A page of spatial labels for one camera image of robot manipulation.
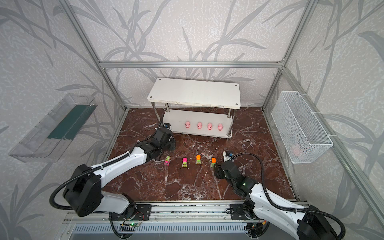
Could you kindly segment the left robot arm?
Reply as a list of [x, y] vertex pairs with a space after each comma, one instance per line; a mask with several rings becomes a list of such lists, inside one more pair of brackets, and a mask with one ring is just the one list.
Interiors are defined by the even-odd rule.
[[176, 148], [174, 134], [168, 128], [159, 128], [147, 140], [137, 142], [131, 151], [99, 165], [78, 166], [63, 190], [63, 198], [79, 217], [94, 212], [111, 212], [126, 218], [137, 212], [136, 203], [123, 194], [112, 194], [103, 188], [125, 172], [155, 160], [161, 153]]

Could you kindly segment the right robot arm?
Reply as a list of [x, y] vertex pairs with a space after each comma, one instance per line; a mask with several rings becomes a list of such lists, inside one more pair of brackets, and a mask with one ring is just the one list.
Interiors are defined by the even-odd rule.
[[245, 199], [244, 215], [249, 220], [265, 220], [296, 240], [338, 240], [326, 216], [310, 205], [305, 208], [267, 190], [262, 183], [244, 176], [233, 161], [214, 166], [215, 176], [226, 180], [235, 194]]

